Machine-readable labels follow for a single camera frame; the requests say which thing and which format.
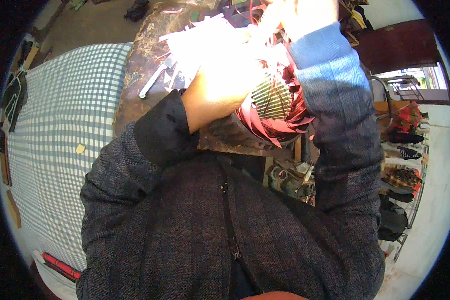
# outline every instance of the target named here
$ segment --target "workbench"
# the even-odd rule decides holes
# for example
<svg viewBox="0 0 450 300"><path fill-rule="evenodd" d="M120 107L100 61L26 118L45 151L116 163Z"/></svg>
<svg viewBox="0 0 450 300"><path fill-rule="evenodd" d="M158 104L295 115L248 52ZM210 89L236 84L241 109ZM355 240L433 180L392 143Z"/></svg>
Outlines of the workbench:
<svg viewBox="0 0 450 300"><path fill-rule="evenodd" d="M120 136L126 124L138 120L168 94L165 90L168 83L164 83L164 74L162 73L150 88L147 97L145 99L139 97L141 89L167 57L163 55L168 53L168 45L166 42L159 42L159 38L168 33L184 30L184 27L189 25L194 12L199 13L198 21L204 20L205 15L218 14L218 5L219 0L174 0L154 4L153 12L145 19L135 36L133 48L126 61L124 86L114 116L115 137ZM179 9L182 9L180 13L163 13L164 10L176 11ZM184 87L184 84L185 82L180 82L180 79L175 80L174 87ZM276 146L268 150L259 150L240 145L228 145L214 136L207 128L200 130L198 149L264 157L288 159L293 157L290 149L280 149Z"/></svg>

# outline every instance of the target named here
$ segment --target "checkered cloth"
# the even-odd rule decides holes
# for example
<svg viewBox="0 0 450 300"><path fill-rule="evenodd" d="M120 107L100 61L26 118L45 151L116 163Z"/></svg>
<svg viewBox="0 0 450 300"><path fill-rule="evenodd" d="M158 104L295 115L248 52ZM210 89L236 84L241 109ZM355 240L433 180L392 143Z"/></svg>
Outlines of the checkered cloth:
<svg viewBox="0 0 450 300"><path fill-rule="evenodd" d="M80 190L113 118L132 43L89 45L27 73L28 102L8 138L12 193L30 251L86 267ZM79 144L83 153L76 153Z"/></svg>
<svg viewBox="0 0 450 300"><path fill-rule="evenodd" d="M385 175L382 180L395 188L407 187L415 189L415 187L422 182L412 169L395 169Z"/></svg>

